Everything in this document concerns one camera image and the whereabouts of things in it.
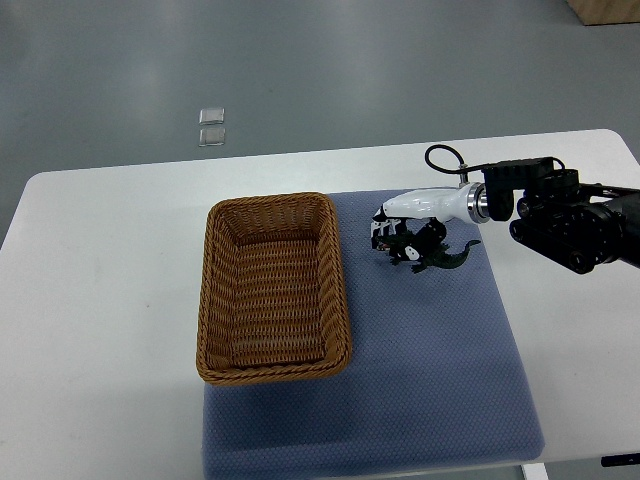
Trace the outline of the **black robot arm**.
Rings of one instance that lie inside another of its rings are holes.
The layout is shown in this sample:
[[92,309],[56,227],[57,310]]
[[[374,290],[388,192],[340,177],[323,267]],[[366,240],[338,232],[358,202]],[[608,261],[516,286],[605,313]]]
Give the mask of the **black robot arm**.
[[427,148],[425,163],[461,181],[480,171],[484,182],[469,189],[465,213],[479,222],[508,222],[519,244],[577,273],[623,261],[639,266],[639,191],[587,184],[555,157],[468,166],[453,147]]

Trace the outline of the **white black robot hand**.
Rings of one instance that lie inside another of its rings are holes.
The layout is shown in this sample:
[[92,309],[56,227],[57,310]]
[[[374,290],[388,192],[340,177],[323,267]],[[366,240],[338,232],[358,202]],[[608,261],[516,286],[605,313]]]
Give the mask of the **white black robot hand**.
[[412,232],[420,237],[439,235],[445,243],[445,223],[457,219],[481,224],[488,220],[484,186],[433,187],[399,194],[381,204],[370,224],[371,247],[379,236]]

